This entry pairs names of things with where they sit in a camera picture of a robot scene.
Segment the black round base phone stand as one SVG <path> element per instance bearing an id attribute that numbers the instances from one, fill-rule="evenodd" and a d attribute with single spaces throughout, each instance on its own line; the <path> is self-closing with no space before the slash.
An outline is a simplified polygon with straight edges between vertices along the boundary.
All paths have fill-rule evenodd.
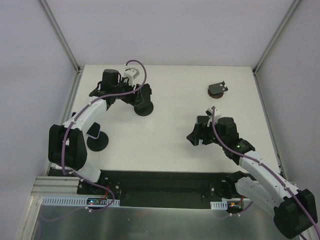
<path id="1" fill-rule="evenodd" d="M 87 147 L 93 152 L 100 152 L 104 150 L 109 144 L 108 135 L 101 131 L 101 125 L 94 122 L 86 132 Z"/>

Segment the brown base phone stand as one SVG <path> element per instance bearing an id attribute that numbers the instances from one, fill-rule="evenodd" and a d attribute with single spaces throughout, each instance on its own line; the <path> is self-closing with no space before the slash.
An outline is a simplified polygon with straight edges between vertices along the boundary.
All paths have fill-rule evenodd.
<path id="1" fill-rule="evenodd" d="M 229 89 L 224 81 L 208 86 L 207 93 L 213 99 L 220 99 Z"/>

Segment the black clamp phone stand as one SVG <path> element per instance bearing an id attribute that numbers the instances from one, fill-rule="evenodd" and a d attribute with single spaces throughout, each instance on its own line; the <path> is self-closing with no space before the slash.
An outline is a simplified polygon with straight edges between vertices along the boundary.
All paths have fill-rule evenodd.
<path id="1" fill-rule="evenodd" d="M 142 117 L 150 115 L 154 110 L 154 105 L 151 101 L 152 89 L 149 84 L 145 84 L 139 91 L 140 104 L 133 106 L 134 112 Z"/>

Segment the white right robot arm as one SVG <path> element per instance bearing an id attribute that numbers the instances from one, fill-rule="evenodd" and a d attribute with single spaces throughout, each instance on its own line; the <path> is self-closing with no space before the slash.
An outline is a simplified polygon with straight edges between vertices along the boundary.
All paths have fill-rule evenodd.
<path id="1" fill-rule="evenodd" d="M 186 138 L 193 146 L 219 145 L 229 159 L 250 174 L 237 171 L 230 175 L 225 184 L 226 194 L 249 198 L 271 216 L 283 236 L 293 239 L 311 227 L 317 233 L 320 231 L 313 193 L 299 189 L 268 167 L 254 146 L 239 136 L 233 118 L 198 116 Z"/>

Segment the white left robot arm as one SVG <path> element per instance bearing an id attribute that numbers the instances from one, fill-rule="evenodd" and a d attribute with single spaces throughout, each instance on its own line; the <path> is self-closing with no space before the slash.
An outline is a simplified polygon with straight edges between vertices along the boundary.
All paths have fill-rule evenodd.
<path id="1" fill-rule="evenodd" d="M 133 106 L 139 116 L 148 116 L 154 110 L 150 85 L 146 82 L 134 84 L 139 74 L 138 69 L 128 66 L 123 74 L 105 69 L 102 80 L 91 91 L 84 106 L 62 125 L 54 124 L 49 129 L 48 160 L 62 167 L 63 173 L 75 173 L 88 180 L 89 190 L 96 195 L 105 191 L 106 178 L 102 170 L 89 162 L 87 150 L 100 152 L 109 143 L 96 120 L 116 100 Z"/>

